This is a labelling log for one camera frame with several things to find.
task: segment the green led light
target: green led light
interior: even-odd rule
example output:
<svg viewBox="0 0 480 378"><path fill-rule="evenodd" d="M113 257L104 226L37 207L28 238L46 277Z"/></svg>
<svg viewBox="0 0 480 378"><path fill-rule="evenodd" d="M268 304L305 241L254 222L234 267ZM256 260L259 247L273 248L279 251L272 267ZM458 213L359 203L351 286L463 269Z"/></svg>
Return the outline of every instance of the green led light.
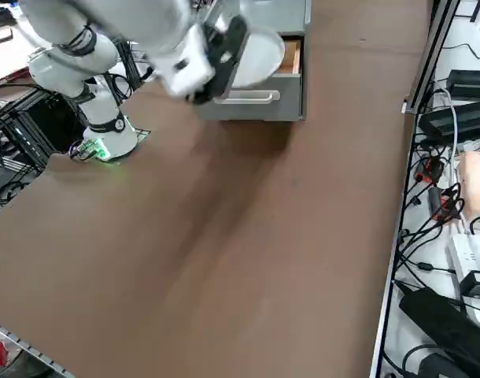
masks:
<svg viewBox="0 0 480 378"><path fill-rule="evenodd" d="M111 157L111 153L105 148L105 144L102 142L101 139L96 140L96 145L97 145L97 155L99 158L102 160L109 160Z"/></svg>

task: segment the drawer handle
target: drawer handle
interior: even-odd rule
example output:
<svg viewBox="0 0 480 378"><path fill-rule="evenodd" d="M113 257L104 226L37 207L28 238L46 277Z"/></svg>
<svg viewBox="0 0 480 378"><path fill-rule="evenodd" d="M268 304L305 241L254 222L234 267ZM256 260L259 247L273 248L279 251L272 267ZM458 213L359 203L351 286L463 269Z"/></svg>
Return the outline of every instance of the drawer handle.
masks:
<svg viewBox="0 0 480 378"><path fill-rule="evenodd" d="M214 98L214 102L221 105L267 105L279 99L279 91L230 91L227 98Z"/></svg>

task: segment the white cable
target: white cable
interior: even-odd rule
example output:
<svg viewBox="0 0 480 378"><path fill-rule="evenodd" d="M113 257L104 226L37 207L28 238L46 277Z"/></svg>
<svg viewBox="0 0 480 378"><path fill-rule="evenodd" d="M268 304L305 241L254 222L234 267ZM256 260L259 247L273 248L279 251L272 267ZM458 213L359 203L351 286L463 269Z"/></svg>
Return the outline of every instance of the white cable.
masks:
<svg viewBox="0 0 480 378"><path fill-rule="evenodd" d="M455 182L455 155L457 152L457 139L459 137L459 127L457 125L457 113L455 111L455 107L452 104L452 96L450 95L450 92L446 90L446 88L443 88L439 83L436 81L436 85L438 86L439 89L445 93L446 97L448 98L449 101L449 106L450 109L452 110L452 116L453 116L453 147L452 147L452 154L450 155L450 186L453 185Z"/></svg>

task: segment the black power adapter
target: black power adapter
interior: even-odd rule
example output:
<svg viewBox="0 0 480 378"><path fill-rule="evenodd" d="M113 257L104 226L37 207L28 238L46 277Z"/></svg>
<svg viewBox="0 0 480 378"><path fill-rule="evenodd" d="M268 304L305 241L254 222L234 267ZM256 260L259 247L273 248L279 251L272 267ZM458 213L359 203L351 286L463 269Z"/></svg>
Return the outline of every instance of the black power adapter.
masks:
<svg viewBox="0 0 480 378"><path fill-rule="evenodd" d="M468 376L480 378L480 328L429 287L404 292L399 307Z"/></svg>

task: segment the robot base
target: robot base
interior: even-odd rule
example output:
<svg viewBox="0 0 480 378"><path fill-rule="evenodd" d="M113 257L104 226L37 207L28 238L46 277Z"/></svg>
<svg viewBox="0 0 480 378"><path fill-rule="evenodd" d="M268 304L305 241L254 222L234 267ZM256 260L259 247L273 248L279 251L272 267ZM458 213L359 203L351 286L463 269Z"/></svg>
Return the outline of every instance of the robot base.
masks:
<svg viewBox="0 0 480 378"><path fill-rule="evenodd" d="M98 145L102 146L96 158L100 161L109 161L114 158L120 158L137 147L138 136L135 129L131 126L125 117L126 127L122 132L93 132L87 128L83 137L84 140L94 140Z"/></svg>

